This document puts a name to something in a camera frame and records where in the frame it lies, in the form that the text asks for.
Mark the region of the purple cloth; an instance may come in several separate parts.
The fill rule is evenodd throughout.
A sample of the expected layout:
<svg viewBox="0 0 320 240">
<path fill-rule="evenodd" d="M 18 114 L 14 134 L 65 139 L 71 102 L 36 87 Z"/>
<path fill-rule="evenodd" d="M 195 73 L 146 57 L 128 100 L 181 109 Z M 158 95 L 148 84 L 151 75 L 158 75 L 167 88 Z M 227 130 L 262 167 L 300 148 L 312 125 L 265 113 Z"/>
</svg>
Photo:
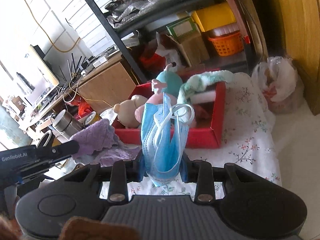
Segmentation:
<svg viewBox="0 0 320 240">
<path fill-rule="evenodd" d="M 72 158 L 77 164 L 99 164 L 112 166 L 119 160 L 132 160 L 140 147 L 126 146 L 116 135 L 109 120 L 101 119 L 71 137 L 79 144 L 79 150 Z"/>
</svg>

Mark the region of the blue surgical mask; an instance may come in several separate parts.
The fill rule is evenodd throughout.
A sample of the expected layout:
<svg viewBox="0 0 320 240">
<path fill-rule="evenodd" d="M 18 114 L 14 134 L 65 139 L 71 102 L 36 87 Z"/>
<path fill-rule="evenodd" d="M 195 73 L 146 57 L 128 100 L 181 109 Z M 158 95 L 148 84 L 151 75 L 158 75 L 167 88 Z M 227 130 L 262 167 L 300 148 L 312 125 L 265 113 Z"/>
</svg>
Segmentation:
<svg viewBox="0 0 320 240">
<path fill-rule="evenodd" d="M 192 105 L 171 103 L 163 94 L 160 104 L 146 103 L 141 125 L 146 174 L 155 186 L 173 181 L 179 173 L 195 112 Z"/>
</svg>

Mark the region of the cream teddy bear plush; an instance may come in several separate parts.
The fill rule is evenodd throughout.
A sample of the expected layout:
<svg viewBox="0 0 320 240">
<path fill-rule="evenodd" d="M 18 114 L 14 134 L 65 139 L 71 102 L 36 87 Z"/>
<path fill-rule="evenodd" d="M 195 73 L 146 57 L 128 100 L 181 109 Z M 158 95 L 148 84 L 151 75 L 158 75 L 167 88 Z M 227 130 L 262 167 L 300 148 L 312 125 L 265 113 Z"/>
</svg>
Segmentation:
<svg viewBox="0 0 320 240">
<path fill-rule="evenodd" d="M 113 107 L 114 113 L 117 114 L 118 121 L 125 128 L 137 128 L 140 123 L 135 117 L 135 111 L 138 107 L 147 102 L 147 98 L 141 95 L 133 95 L 131 99 L 115 104 Z"/>
</svg>

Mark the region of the mint fluffy cloth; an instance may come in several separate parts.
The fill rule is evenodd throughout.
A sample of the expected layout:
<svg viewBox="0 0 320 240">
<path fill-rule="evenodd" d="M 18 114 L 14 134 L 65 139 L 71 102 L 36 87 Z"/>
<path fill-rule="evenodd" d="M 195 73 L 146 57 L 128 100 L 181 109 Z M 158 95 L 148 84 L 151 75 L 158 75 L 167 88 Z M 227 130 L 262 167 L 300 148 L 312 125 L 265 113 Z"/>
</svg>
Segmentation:
<svg viewBox="0 0 320 240">
<path fill-rule="evenodd" d="M 191 76 L 181 85 L 177 97 L 177 103 L 187 103 L 189 98 L 196 92 L 204 92 L 208 86 L 218 82 L 230 83 L 234 74 L 228 70 L 209 71 Z"/>
</svg>

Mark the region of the pink pig plush teal dress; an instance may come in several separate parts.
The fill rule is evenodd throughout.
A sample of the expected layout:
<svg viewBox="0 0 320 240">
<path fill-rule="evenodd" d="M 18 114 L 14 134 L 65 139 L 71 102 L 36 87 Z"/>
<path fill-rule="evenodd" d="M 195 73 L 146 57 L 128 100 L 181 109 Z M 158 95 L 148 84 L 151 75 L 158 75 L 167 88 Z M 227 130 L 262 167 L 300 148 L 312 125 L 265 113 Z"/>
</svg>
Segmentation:
<svg viewBox="0 0 320 240">
<path fill-rule="evenodd" d="M 165 69 L 158 74 L 155 79 L 151 80 L 151 90 L 153 95 L 148 99 L 142 98 L 140 95 L 133 95 L 131 99 L 135 99 L 136 110 L 134 111 L 135 124 L 134 128 L 138 128 L 142 123 L 144 105 L 151 103 L 159 105 L 163 103 L 163 94 L 167 94 L 173 106 L 177 103 L 177 97 L 183 81 L 179 75 L 173 71 L 172 64 L 168 64 Z"/>
</svg>

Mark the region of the steel thermos flask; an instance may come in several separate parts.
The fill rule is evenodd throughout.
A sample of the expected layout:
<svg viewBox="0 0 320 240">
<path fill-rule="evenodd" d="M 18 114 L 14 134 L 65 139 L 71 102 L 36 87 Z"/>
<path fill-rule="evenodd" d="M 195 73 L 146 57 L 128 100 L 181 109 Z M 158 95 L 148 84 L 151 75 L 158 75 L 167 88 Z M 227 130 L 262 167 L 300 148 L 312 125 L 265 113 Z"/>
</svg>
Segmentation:
<svg viewBox="0 0 320 240">
<path fill-rule="evenodd" d="M 83 124 L 78 122 L 71 113 L 63 109 L 52 121 L 53 128 L 67 140 L 84 129 Z"/>
</svg>

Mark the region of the floral white tablecloth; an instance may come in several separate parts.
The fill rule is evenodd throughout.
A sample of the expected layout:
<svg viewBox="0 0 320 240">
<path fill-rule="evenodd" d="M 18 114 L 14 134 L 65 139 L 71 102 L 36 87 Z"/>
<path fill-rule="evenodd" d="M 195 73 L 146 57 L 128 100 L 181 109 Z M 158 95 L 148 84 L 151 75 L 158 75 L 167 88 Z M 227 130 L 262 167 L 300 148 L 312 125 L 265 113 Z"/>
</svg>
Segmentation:
<svg viewBox="0 0 320 240">
<path fill-rule="evenodd" d="M 249 75 L 235 73 L 226 84 L 221 145 L 216 149 L 186 148 L 191 160 L 200 159 L 213 166 L 235 163 L 280 185 L 280 170 L 272 139 L 275 116 Z"/>
</svg>

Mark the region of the wooden side desk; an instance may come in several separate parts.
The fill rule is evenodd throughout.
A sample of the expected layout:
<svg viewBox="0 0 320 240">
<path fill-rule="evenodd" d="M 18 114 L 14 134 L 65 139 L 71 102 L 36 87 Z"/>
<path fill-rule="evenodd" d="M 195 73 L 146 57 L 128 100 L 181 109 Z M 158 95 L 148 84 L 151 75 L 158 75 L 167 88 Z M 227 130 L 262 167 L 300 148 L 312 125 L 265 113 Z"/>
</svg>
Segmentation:
<svg viewBox="0 0 320 240">
<path fill-rule="evenodd" d="M 141 81 L 127 60 L 118 52 L 85 77 L 82 77 L 80 82 L 72 85 L 71 89 L 67 89 L 67 92 L 60 93 L 56 99 L 51 101 L 33 118 L 25 118 L 19 124 L 19 128 L 25 131 L 41 120 L 48 112 L 59 112 L 63 105 L 63 98 L 72 97 L 74 91 L 77 91 L 94 111 L 102 113 L 115 104 L 126 100 Z"/>
</svg>

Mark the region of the television screen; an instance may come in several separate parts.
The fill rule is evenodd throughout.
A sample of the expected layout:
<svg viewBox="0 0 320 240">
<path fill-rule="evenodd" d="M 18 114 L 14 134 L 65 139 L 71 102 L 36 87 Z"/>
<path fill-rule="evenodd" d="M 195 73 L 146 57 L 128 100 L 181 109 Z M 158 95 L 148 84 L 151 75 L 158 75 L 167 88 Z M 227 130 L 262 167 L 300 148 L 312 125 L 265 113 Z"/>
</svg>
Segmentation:
<svg viewBox="0 0 320 240">
<path fill-rule="evenodd" d="M 1 96 L 19 96 L 27 106 L 36 106 L 59 84 L 39 46 L 1 48 Z"/>
</svg>

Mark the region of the brown cardboard box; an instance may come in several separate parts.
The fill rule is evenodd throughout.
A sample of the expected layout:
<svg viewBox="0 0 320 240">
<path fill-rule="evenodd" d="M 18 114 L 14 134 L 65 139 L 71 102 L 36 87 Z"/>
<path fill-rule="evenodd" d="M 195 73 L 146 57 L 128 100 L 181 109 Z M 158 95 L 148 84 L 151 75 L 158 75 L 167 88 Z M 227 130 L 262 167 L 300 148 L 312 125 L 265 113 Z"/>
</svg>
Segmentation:
<svg viewBox="0 0 320 240">
<path fill-rule="evenodd" d="M 192 32 L 178 40 L 172 36 L 156 33 L 156 54 L 164 57 L 166 63 L 176 63 L 177 68 L 194 67 L 210 59 L 202 35 Z"/>
</svg>

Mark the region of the white plastic bag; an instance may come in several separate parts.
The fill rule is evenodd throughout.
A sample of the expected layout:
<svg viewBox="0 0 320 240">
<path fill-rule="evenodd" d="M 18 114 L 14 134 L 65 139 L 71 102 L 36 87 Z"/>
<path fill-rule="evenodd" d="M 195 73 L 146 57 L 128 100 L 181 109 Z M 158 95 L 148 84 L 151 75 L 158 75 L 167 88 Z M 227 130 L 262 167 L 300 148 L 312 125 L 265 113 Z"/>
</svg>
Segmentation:
<svg viewBox="0 0 320 240">
<path fill-rule="evenodd" d="M 291 58 L 267 58 L 255 66 L 252 79 L 274 114 L 293 113 L 303 103 L 304 84 Z"/>
</svg>

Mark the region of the orange plastic basket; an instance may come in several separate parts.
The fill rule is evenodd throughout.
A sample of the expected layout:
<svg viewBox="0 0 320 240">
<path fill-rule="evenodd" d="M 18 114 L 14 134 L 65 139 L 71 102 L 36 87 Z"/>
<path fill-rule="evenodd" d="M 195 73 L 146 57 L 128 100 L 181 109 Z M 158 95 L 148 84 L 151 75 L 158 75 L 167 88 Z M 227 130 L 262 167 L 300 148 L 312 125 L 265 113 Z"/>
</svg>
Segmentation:
<svg viewBox="0 0 320 240">
<path fill-rule="evenodd" d="M 208 37 L 208 41 L 213 44 L 219 56 L 232 56 L 244 50 L 240 31 L 217 37 Z"/>
</svg>

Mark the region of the green white box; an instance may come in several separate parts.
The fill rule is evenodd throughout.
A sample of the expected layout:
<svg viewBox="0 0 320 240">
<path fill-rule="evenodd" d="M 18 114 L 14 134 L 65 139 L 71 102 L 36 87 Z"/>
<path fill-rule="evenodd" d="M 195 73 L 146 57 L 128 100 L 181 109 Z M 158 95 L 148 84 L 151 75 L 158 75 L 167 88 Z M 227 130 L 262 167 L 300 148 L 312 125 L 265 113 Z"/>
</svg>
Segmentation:
<svg viewBox="0 0 320 240">
<path fill-rule="evenodd" d="M 185 17 L 177 22 L 166 25 L 166 29 L 175 39 L 197 31 L 197 27 L 191 17 Z"/>
</svg>

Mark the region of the black metal shelf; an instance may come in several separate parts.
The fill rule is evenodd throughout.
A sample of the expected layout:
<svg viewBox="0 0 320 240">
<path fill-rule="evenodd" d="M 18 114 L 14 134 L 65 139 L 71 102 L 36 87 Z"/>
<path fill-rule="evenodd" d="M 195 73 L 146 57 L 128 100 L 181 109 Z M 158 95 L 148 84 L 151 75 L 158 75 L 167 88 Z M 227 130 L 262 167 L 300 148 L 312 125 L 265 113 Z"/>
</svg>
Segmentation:
<svg viewBox="0 0 320 240">
<path fill-rule="evenodd" d="M 123 57 L 132 69 L 133 74 L 136 75 L 138 81 L 142 82 L 147 81 L 146 75 L 121 39 L 136 30 L 142 29 L 147 24 L 159 20 L 165 16 L 169 16 L 175 12 L 182 12 L 187 9 L 199 9 L 201 5 L 204 5 L 205 3 L 208 4 L 213 1 L 215 0 L 165 0 L 158 5 L 151 6 L 151 9 L 143 11 L 142 14 L 134 18 L 131 22 L 125 23 L 124 26 L 114 29 L 96 2 L 94 0 L 85 0 L 104 29 L 118 46 Z M 248 34 L 248 38 L 244 37 L 243 39 L 244 41 L 249 40 L 251 42 L 251 45 L 246 43 L 245 52 L 248 66 L 254 67 L 257 63 L 261 62 L 265 57 L 267 57 L 267 50 L 264 45 L 263 34 L 257 33 L 258 37 L 257 39 L 254 39 L 253 31 L 259 30 L 258 18 L 253 17 L 253 13 L 249 12 L 248 6 L 245 5 L 242 0 L 236 0 L 235 5 L 236 9 L 238 9 L 240 12 L 240 19 L 246 22 L 245 29 L 250 32 Z"/>
</svg>

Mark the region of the yellow box on shelf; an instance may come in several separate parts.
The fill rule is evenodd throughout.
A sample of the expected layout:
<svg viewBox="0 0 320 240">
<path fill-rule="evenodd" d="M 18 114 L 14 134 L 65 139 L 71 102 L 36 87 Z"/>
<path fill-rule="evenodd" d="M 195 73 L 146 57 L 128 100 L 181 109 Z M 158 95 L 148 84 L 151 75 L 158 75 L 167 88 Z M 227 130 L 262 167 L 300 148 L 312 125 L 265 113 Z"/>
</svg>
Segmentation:
<svg viewBox="0 0 320 240">
<path fill-rule="evenodd" d="M 193 11 L 191 16 L 203 33 L 236 22 L 227 2 Z"/>
</svg>

